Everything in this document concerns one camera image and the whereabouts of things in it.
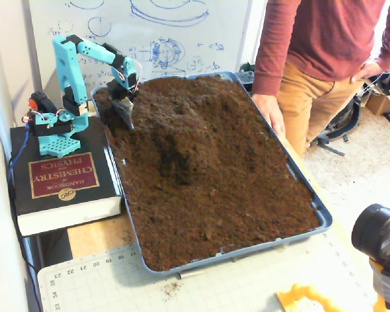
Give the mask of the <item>person's right hand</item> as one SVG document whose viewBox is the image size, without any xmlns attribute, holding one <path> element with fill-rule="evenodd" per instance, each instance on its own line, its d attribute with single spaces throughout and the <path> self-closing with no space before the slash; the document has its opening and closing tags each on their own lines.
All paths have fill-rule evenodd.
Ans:
<svg viewBox="0 0 390 312">
<path fill-rule="evenodd" d="M 285 136 L 285 124 L 275 96 L 253 94 L 253 102 L 278 137 Z"/>
</svg>

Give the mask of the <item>foil-wrapped scoop gripper finger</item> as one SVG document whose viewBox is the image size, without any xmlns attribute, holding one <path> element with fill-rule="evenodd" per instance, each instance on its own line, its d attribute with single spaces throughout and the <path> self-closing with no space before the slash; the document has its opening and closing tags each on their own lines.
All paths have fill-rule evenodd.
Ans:
<svg viewBox="0 0 390 312">
<path fill-rule="evenodd" d="M 117 115 L 124 121 L 128 130 L 133 130 L 133 103 L 130 101 L 130 99 L 115 99 L 112 101 L 112 106 L 114 107 L 114 110 L 116 111 Z"/>
</svg>

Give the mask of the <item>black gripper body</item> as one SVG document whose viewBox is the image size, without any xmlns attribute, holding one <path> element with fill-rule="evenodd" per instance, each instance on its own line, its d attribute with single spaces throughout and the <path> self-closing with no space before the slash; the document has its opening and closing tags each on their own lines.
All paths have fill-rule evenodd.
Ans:
<svg viewBox="0 0 390 312">
<path fill-rule="evenodd" d="M 107 89 L 109 91 L 109 96 L 111 101 L 118 100 L 122 101 L 125 98 L 128 98 L 130 101 L 133 101 L 137 96 L 139 91 L 129 91 L 119 84 L 115 79 L 107 84 Z"/>
</svg>

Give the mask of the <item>person's left hand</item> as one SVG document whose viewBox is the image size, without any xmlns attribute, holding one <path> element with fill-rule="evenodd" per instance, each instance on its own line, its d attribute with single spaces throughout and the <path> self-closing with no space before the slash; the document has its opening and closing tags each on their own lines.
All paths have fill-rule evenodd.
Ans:
<svg viewBox="0 0 390 312">
<path fill-rule="evenodd" d="M 370 60 L 364 63 L 364 65 L 350 78 L 350 82 L 355 83 L 362 79 L 381 75 L 383 72 L 383 69 L 376 61 Z"/>
</svg>

